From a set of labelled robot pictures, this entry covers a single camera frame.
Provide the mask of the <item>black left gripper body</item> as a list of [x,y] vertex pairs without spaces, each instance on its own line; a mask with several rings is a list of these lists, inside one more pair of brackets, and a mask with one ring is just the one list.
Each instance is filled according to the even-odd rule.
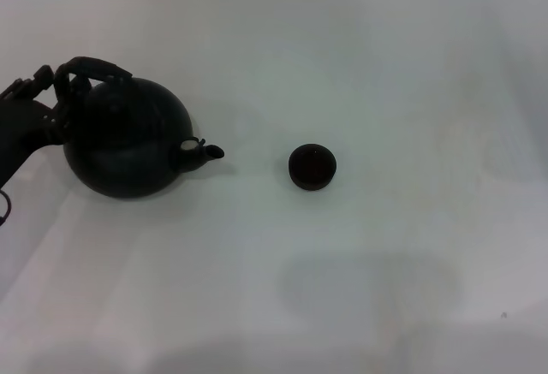
[[34,152],[64,143],[52,109],[33,99],[2,99],[1,187]]

